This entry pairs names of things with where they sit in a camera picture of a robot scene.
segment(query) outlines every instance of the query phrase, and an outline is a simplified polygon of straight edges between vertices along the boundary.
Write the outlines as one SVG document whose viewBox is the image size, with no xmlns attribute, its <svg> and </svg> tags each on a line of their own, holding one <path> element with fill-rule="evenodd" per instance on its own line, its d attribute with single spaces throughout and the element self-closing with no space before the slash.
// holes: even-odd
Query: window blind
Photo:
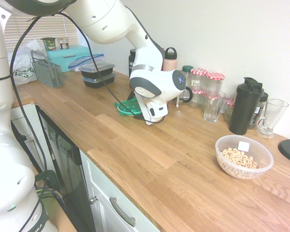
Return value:
<svg viewBox="0 0 290 232">
<path fill-rule="evenodd" d="M 14 50 L 20 36 L 32 22 L 31 19 L 32 16 L 19 15 L 13 15 L 9 18 L 4 34 L 4 40 L 8 52 Z M 66 36 L 69 37 L 69 45 L 78 44 L 77 28 L 69 19 L 59 14 L 56 14 L 55 16 L 42 17 L 24 38 L 21 46 L 33 39 L 36 39 L 42 46 L 44 46 L 42 40 L 40 40 L 41 38 L 57 38 Z"/>
</svg>

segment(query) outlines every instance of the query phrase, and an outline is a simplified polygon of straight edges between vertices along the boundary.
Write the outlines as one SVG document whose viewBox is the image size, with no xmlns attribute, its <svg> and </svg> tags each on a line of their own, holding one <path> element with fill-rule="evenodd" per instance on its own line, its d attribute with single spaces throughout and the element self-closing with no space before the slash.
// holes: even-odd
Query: white wall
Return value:
<svg viewBox="0 0 290 232">
<path fill-rule="evenodd" d="M 226 76 L 221 90 L 234 97 L 243 77 L 263 83 L 270 98 L 290 104 L 290 0 L 122 0 L 138 16 L 151 37 L 178 52 L 178 66 L 192 65 Z M 129 50 L 124 38 L 100 45 L 128 73 Z M 290 106 L 275 128 L 290 138 Z"/>
</svg>

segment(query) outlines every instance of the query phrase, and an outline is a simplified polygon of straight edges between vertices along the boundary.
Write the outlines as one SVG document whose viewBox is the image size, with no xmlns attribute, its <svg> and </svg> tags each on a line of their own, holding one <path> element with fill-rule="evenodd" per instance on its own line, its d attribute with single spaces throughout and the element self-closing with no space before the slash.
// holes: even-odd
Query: black shaker bottle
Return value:
<svg viewBox="0 0 290 232">
<path fill-rule="evenodd" d="M 251 77 L 244 79 L 245 82 L 236 89 L 237 96 L 229 123 L 229 130 L 239 135 L 246 134 L 252 115 L 264 93 L 262 83 Z"/>
</svg>

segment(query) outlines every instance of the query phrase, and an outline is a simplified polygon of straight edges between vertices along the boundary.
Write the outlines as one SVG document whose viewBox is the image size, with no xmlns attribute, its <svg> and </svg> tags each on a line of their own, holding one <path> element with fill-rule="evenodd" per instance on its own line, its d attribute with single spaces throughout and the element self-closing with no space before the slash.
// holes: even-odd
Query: cabinet handle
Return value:
<svg viewBox="0 0 290 232">
<path fill-rule="evenodd" d="M 131 225 L 132 227 L 135 227 L 135 218 L 133 217 L 129 217 L 125 212 L 123 212 L 119 206 L 117 205 L 117 198 L 116 197 L 110 197 L 110 202 L 112 204 L 112 206 L 114 207 L 114 209 L 116 210 L 116 212 L 122 217 L 122 219 L 124 219 L 129 225 Z"/>
<path fill-rule="evenodd" d="M 97 201 L 97 200 L 98 200 L 98 197 L 94 196 L 94 197 L 92 197 L 92 198 L 89 199 L 89 203 L 90 204 L 94 204 L 95 201 Z"/>
</svg>

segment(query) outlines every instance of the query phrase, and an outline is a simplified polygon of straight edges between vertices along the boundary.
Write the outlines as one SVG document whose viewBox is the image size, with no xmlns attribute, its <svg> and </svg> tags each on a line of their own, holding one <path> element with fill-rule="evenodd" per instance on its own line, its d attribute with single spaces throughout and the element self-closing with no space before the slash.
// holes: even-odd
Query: dishwasher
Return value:
<svg viewBox="0 0 290 232">
<path fill-rule="evenodd" d="M 68 218 L 79 232 L 95 232 L 79 148 L 38 106 L 44 134 L 55 160 Z"/>
</svg>

